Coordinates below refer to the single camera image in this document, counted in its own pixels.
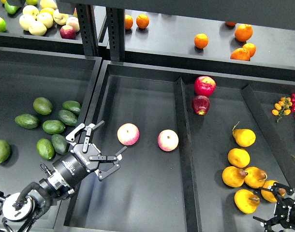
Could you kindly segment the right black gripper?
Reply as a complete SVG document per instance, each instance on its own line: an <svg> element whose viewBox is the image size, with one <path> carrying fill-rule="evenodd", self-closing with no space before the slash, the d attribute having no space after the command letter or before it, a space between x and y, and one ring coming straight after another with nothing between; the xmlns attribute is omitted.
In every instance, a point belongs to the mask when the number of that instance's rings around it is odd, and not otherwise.
<svg viewBox="0 0 295 232"><path fill-rule="evenodd" d="M285 190L289 196L284 198L280 190ZM295 188L274 182L269 188L268 192L272 193L277 200L274 217L269 220L264 220L260 217L253 216L254 220L261 223L265 232L273 232L273 226L281 225L285 229L295 229Z"/></svg>

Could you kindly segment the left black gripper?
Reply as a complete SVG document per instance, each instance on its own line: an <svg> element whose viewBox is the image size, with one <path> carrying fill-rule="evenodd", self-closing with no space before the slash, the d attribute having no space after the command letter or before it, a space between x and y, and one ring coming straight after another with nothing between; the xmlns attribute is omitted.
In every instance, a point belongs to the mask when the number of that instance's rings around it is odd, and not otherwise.
<svg viewBox="0 0 295 232"><path fill-rule="evenodd" d="M73 153L69 152L55 161L53 167L69 187L74 187L93 171L99 181L103 181L120 168L119 162L122 160L122 153L127 149L127 146L124 146L113 156L104 156L95 145L90 144L94 131L104 124L103 120L98 124L85 125L81 123L66 136L66 141L73 146ZM83 132L85 132L84 142L77 144L75 138Z"/></svg>

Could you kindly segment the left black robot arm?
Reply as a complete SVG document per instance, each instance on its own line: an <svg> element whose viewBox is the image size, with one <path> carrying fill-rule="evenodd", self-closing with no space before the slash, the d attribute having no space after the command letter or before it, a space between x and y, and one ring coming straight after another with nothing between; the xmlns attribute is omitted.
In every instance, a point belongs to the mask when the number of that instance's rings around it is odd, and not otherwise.
<svg viewBox="0 0 295 232"><path fill-rule="evenodd" d="M112 156L103 155L92 142L93 133L104 121L98 124L79 124L66 136L71 145L70 151L53 163L50 170L45 164L40 168L47 178L39 182L32 182L21 192L4 195L0 191L0 216L4 228L2 231L11 232L8 222L21 222L20 232L28 232L33 224L46 214L50 207L60 200L72 197L78 184L94 172L99 181L104 180L120 168L124 146Z"/></svg>

